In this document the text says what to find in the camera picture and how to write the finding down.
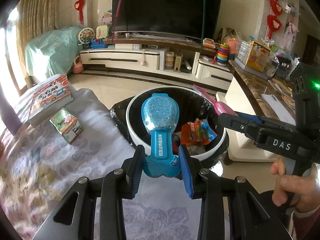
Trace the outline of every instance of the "white drawer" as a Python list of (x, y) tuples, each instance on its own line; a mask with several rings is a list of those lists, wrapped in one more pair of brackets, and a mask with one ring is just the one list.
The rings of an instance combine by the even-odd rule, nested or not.
[(81, 61), (83, 64), (105, 64), (106, 67), (128, 66), (141, 67), (149, 69), (159, 68), (159, 55), (148, 54), (143, 55), (139, 52), (89, 52), (81, 53)]
[(196, 78), (228, 87), (233, 75), (225, 68), (199, 64)]

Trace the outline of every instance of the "metal screw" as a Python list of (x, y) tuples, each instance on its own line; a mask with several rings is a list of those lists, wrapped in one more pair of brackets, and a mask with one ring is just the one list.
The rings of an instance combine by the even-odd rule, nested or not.
[(200, 170), (200, 173), (203, 174), (203, 175), (206, 175), (206, 174), (209, 174), (209, 170), (206, 169), (206, 168), (202, 168), (202, 169)]
[(123, 173), (123, 169), (115, 169), (114, 173), (115, 173), (116, 175), (120, 175), (120, 174)]
[(78, 182), (80, 183), (80, 184), (84, 184), (84, 183), (86, 183), (88, 181), (88, 178), (86, 178), (86, 177), (81, 177), (79, 180), (78, 180)]
[(237, 181), (238, 181), (238, 183), (244, 183), (246, 181), (246, 179), (243, 176), (238, 176)]

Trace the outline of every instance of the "sleeve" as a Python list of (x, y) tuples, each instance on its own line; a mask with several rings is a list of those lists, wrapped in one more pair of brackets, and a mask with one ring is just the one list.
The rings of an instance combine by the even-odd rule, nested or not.
[(320, 239), (319, 207), (307, 213), (299, 213), (295, 210), (292, 219), (297, 240)]

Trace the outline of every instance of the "trash can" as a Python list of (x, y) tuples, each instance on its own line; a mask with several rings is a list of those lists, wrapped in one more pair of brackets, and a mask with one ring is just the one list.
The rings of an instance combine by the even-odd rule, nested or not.
[[(228, 134), (226, 129), (218, 124), (218, 115), (215, 113), (213, 105), (191, 89), (178, 86), (162, 86), (145, 90), (131, 99), (128, 98), (115, 104), (110, 109), (110, 114), (126, 139), (134, 146), (142, 144), (145, 147), (146, 154), (150, 154), (151, 136), (147, 133), (143, 124), (141, 106), (154, 93), (166, 93), (177, 102), (180, 116), (175, 132), (181, 131), (182, 125), (187, 122), (194, 122), (196, 118), (200, 120), (207, 118), (209, 126), (215, 131), (217, 137), (205, 146), (205, 153), (192, 157), (199, 159), (206, 168), (215, 165), (228, 150)], [(125, 108), (126, 125), (124, 124)]]

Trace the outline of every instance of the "black tv screen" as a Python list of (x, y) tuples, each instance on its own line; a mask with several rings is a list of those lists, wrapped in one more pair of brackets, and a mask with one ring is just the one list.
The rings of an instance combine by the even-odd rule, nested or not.
[[(201, 39), (204, 0), (112, 0), (115, 32), (173, 33)], [(206, 0), (204, 37), (213, 38), (221, 0)]]

